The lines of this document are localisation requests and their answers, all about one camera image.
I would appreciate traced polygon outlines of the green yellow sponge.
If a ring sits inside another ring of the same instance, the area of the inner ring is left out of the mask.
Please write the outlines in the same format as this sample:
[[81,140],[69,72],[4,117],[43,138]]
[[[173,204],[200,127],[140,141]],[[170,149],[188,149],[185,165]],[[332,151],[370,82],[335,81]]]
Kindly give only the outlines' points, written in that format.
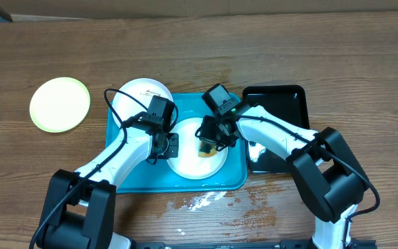
[[207,142],[201,141],[199,150],[198,150],[198,156],[200,158],[210,158],[214,155],[216,155],[218,152],[216,150],[216,146],[214,144],[209,144]]

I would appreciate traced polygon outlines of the yellow-green rimmed plate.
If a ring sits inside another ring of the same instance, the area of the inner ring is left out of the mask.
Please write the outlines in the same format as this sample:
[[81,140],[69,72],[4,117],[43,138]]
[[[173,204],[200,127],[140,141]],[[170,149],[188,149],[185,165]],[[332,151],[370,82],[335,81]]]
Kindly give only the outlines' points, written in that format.
[[30,100],[29,114],[42,131],[61,133],[79,125],[90,109],[91,97],[82,82],[57,77],[43,83]]

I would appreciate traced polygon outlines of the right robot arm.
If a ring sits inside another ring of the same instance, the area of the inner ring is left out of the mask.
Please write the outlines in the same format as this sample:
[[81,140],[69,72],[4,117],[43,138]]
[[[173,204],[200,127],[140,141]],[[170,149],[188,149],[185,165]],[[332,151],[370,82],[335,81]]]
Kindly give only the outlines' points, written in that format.
[[290,124],[261,105],[233,98],[217,84],[202,95],[212,116],[205,116],[195,136],[221,151],[238,139],[255,142],[282,158],[302,201],[315,216],[307,242],[282,241],[282,248],[375,248],[375,241],[350,236],[358,205],[373,186],[343,136],[331,127],[321,132]]

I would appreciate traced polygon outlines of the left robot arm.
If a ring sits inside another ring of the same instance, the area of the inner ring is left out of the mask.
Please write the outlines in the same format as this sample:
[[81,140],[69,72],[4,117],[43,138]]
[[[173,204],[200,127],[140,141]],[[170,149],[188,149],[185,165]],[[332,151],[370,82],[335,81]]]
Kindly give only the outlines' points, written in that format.
[[76,172],[55,172],[30,248],[132,248],[131,239],[113,231],[117,186],[143,160],[169,148],[176,109],[154,95],[146,111],[121,123],[117,138],[94,160]]

